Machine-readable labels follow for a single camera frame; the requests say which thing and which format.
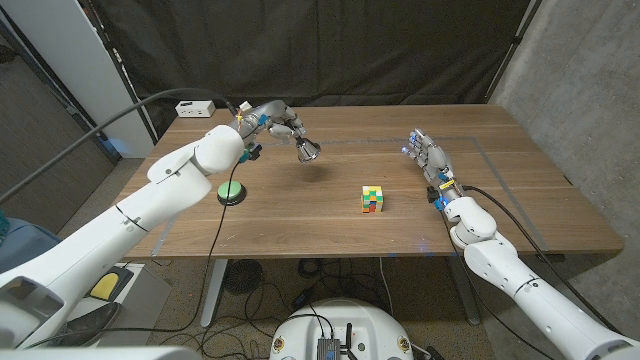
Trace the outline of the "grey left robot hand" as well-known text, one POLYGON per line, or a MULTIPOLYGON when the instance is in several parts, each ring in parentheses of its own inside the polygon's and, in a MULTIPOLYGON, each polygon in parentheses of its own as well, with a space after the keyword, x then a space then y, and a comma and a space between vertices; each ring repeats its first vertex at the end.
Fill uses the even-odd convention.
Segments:
POLYGON ((245 101, 239 107, 238 116, 234 124, 238 126, 237 131, 246 145, 254 142, 263 131, 285 142, 306 134, 297 113, 282 100, 270 101, 258 107, 245 101))

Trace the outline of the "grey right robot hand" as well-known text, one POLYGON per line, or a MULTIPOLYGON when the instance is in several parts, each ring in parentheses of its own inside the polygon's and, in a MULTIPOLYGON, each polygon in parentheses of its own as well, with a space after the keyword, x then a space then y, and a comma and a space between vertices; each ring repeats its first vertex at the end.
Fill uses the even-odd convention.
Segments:
POLYGON ((402 148, 402 153, 418 165, 431 185, 440 186, 454 178, 448 155, 419 128, 410 133, 408 144, 402 148))

